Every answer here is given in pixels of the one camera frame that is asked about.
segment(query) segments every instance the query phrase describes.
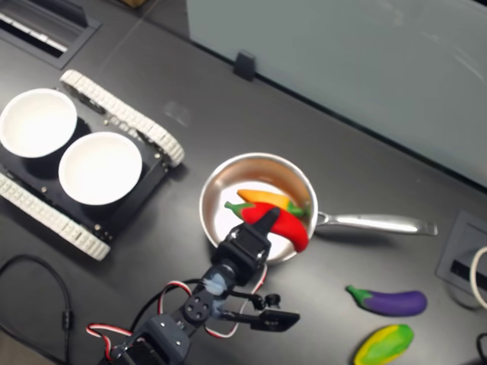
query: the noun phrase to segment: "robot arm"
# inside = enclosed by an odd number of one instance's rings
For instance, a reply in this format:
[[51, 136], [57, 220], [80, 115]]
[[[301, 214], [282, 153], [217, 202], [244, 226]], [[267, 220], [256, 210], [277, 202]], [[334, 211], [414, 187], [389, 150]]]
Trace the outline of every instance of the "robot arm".
[[[249, 324], [259, 331], [283, 332], [299, 319], [297, 313], [287, 313], [267, 306], [279, 304], [273, 294], [265, 300], [255, 294], [233, 292], [244, 286], [263, 268], [271, 243], [267, 234], [279, 216], [278, 208], [267, 212], [255, 224], [236, 226], [218, 245], [212, 257], [212, 267], [203, 275], [193, 295], [174, 313], [150, 318], [137, 332], [113, 351], [114, 365], [180, 365], [189, 353], [190, 337], [210, 318]], [[234, 313], [222, 309], [230, 295], [246, 297], [258, 316]]]

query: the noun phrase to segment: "white wall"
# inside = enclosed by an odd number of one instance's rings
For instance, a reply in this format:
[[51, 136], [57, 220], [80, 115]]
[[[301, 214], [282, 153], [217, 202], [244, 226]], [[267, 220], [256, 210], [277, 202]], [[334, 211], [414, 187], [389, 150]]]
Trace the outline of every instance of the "white wall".
[[188, 0], [191, 37], [487, 186], [487, 8], [470, 0]]

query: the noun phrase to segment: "cable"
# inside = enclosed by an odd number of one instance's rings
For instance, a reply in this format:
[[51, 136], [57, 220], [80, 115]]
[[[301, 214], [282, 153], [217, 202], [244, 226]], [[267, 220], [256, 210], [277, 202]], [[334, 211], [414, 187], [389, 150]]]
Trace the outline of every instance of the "cable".
[[119, 333], [124, 336], [130, 336], [132, 335], [131, 331], [127, 331], [126, 329], [116, 327], [114, 325], [105, 325], [103, 323], [90, 323], [89, 325], [86, 326], [86, 332], [89, 333], [90, 335], [98, 338], [102, 338], [103, 341], [105, 342], [105, 357], [107, 360], [111, 361], [112, 358], [110, 356], [110, 352], [112, 351], [112, 341], [110, 340], [109, 337], [102, 335], [98, 331], [95, 331], [95, 329], [104, 329], [106, 331], [111, 331], [115, 333]]
[[65, 309], [62, 312], [62, 329], [64, 330], [64, 356], [65, 360], [60, 360], [58, 357], [55, 357], [41, 348], [37, 347], [34, 344], [31, 344], [28, 340], [22, 338], [20, 335], [16, 335], [13, 333], [11, 330], [7, 329], [3, 325], [0, 325], [0, 330], [2, 330], [4, 333], [12, 337], [15, 341], [18, 341], [22, 343], [24, 346], [29, 347], [30, 349], [36, 351], [38, 354], [44, 356], [48, 360], [51, 360], [53, 363], [59, 364], [59, 365], [70, 365], [71, 364], [71, 359], [70, 359], [70, 354], [69, 354], [69, 334], [70, 330], [72, 329], [72, 322], [73, 322], [73, 312], [71, 310], [71, 298], [69, 296], [68, 288], [65, 284], [65, 282], [62, 280], [62, 278], [59, 276], [56, 270], [47, 263], [46, 261], [42, 260], [40, 257], [34, 256], [34, 255], [17, 255], [9, 259], [1, 268], [0, 268], [0, 276], [12, 265], [17, 264], [22, 261], [27, 261], [27, 262], [35, 262], [38, 265], [44, 267], [50, 274], [51, 276], [56, 280], [58, 283], [59, 287], [61, 288], [62, 295], [64, 297], [64, 302], [65, 302]]
[[[260, 289], [260, 287], [262, 287], [262, 285], [264, 284], [264, 281], [266, 280], [266, 276], [267, 276], [267, 265], [264, 265], [262, 275], [260, 276], [259, 281], [257, 281], [256, 286], [252, 289], [250, 294], [255, 294]], [[249, 300], [245, 299], [245, 301], [242, 303], [242, 306], [240, 307], [240, 310], [238, 311], [239, 314], [242, 314], [244, 312], [245, 306], [247, 305], [248, 302], [249, 302]], [[238, 329], [238, 323], [234, 323], [234, 326], [232, 327], [232, 329], [228, 333], [223, 334], [220, 332], [216, 332], [215, 330], [210, 329], [205, 325], [206, 332], [209, 335], [216, 337], [216, 338], [230, 338], [231, 336], [235, 335], [235, 332], [237, 331], [237, 329]]]
[[481, 333], [477, 336], [477, 351], [479, 352], [480, 359], [483, 364], [487, 364], [487, 357], [485, 357], [484, 351], [482, 349], [482, 339], [487, 336], [487, 333]]
[[487, 309], [487, 302], [480, 295], [479, 287], [477, 286], [477, 268], [482, 256], [487, 253], [487, 246], [482, 247], [475, 256], [473, 256], [472, 264], [470, 266], [470, 287], [472, 288], [473, 296], [477, 299], [481, 306]]
[[[185, 281], [182, 281], [185, 285], [190, 285], [190, 284], [199, 284], [201, 282], [201, 279], [189, 279], [189, 280], [185, 280]], [[166, 290], [166, 294], [173, 291], [174, 289], [177, 289], [178, 287], [170, 287]], [[137, 327], [137, 324], [138, 322], [140, 321], [140, 319], [142, 318], [142, 316], [144, 315], [145, 311], [153, 304], [155, 303], [156, 301], [159, 300], [162, 292], [164, 291], [161, 290], [159, 293], [155, 294], [151, 299], [148, 300], [148, 302], [146, 304], [144, 304], [144, 306], [138, 311], [137, 313], [137, 316], [135, 316], [135, 319], [134, 321], [132, 322], [132, 325], [130, 326], [130, 329], [129, 331], [131, 332], [134, 332], [135, 331], [135, 327]]]
[[164, 289], [161, 291], [161, 295], [159, 295], [159, 301], [158, 301], [158, 314], [162, 314], [162, 312], [164, 311], [164, 307], [163, 307], [163, 299], [164, 299], [164, 295], [166, 294], [166, 292], [169, 290], [170, 287], [180, 287], [181, 289], [184, 289], [184, 291], [186, 291], [186, 293], [191, 297], [192, 295], [192, 291], [191, 289], [189, 289], [189, 287], [184, 284], [182, 281], [170, 281], [166, 284], [166, 286], [164, 287]]

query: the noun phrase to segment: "stainless steel pan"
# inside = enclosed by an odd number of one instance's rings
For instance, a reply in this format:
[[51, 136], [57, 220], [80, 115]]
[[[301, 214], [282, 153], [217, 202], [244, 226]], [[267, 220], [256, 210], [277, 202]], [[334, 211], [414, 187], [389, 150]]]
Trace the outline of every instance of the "stainless steel pan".
[[[434, 224], [419, 219], [385, 214], [330, 215], [318, 211], [313, 186], [294, 164], [273, 154], [242, 154], [225, 161], [211, 174], [203, 186], [199, 199], [199, 217], [206, 236], [217, 246], [229, 230], [242, 223], [224, 203], [242, 202], [238, 189], [265, 190], [287, 195], [293, 203], [304, 208], [301, 222], [311, 238], [315, 229], [323, 225], [381, 230], [391, 233], [436, 235]], [[283, 262], [296, 254], [291, 242], [273, 233], [268, 262]]]

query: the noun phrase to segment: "white bowl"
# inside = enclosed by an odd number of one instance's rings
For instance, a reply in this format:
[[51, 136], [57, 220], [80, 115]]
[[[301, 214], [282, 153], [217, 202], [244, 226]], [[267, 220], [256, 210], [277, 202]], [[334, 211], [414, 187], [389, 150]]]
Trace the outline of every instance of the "white bowl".
[[142, 156], [127, 137], [112, 132], [85, 135], [59, 163], [59, 181], [72, 199], [105, 205], [127, 195], [142, 172]]
[[78, 116], [71, 99], [52, 89], [26, 91], [0, 115], [0, 143], [20, 157], [43, 157], [73, 136]]

